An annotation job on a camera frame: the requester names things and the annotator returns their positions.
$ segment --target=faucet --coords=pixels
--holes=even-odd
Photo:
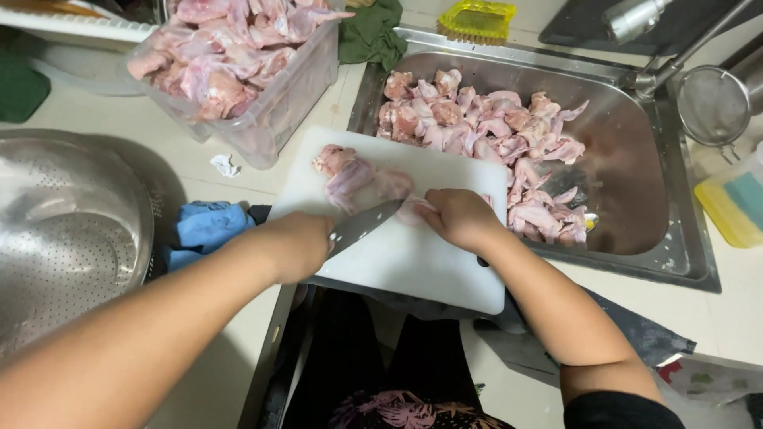
[[[674,0],[624,0],[607,9],[602,15],[602,21],[607,26],[610,39],[617,44],[629,42],[641,34],[653,29],[659,22],[659,17],[665,11],[665,6]],[[656,73],[649,72],[657,57],[638,73],[633,73],[622,82],[627,89],[634,89],[636,97],[642,100],[652,100],[657,88],[662,86],[676,73],[684,68],[686,61],[694,55],[710,39],[720,33],[739,12],[755,0],[739,0],[733,8],[692,42],[683,52],[668,60]]]

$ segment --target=blue cloth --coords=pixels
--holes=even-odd
[[[194,201],[181,206],[175,225],[181,248],[162,248],[167,271],[201,259],[253,226],[254,219],[238,204]]]

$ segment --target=hand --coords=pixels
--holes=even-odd
[[[256,250],[254,257],[267,258],[274,269],[274,284],[291,284],[317,273],[326,262],[332,229],[328,216],[295,211],[248,230],[226,246]]]
[[[507,233],[490,205],[472,191],[430,189],[424,198],[436,211],[416,205],[416,214],[445,241],[463,250],[484,256],[489,243]]]

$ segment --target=knife blade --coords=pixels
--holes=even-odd
[[[329,240],[333,241],[334,248],[329,252],[326,260],[335,257],[385,223],[387,219],[398,212],[401,205],[403,205],[401,199],[382,202],[380,205],[361,211],[338,224],[329,235]]]

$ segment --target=kitchen counter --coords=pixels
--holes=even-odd
[[[406,12],[404,21],[419,25],[430,23],[431,17],[419,15]],[[757,19],[750,22],[759,24]],[[536,35],[524,33],[527,32],[514,31],[512,41],[538,44]],[[642,57],[623,54],[591,55],[626,63],[645,61]],[[701,60],[700,55],[693,63]],[[364,68],[362,64],[340,67],[337,83],[326,91],[285,146],[276,166],[264,172],[247,166],[232,148],[214,137],[205,144],[196,143],[147,97],[101,97],[54,82],[50,97],[23,127],[105,136],[105,144],[116,149],[138,170],[152,197],[161,202],[163,210],[157,220],[160,233],[157,240],[162,241],[167,239],[162,231],[168,230],[177,207],[185,202],[198,199],[272,204],[285,182],[299,143],[305,138],[305,131],[314,124],[336,130],[346,128]],[[763,119],[755,118],[740,140],[740,154],[748,153],[761,137]],[[723,167],[723,159],[716,150],[691,145],[691,152],[699,176]],[[225,178],[209,164],[209,159],[219,153],[233,153],[233,164],[242,166],[238,177]],[[763,270],[760,268],[763,247],[732,248],[709,219],[707,224],[723,285],[721,295],[564,263],[552,264],[577,283],[696,341],[696,353],[700,357],[727,365],[763,367],[763,336],[754,332],[754,326],[763,326]],[[175,419],[180,416],[181,421],[156,426],[234,427],[252,375],[267,377],[275,352],[270,346],[277,343],[292,294],[290,288],[274,286],[247,305],[202,355],[155,417],[156,422],[169,422],[173,414]],[[211,380],[222,383],[227,394],[218,395],[220,389],[209,389]],[[173,407],[181,402],[185,404],[184,411],[173,413]],[[198,407],[188,407],[189,402]]]

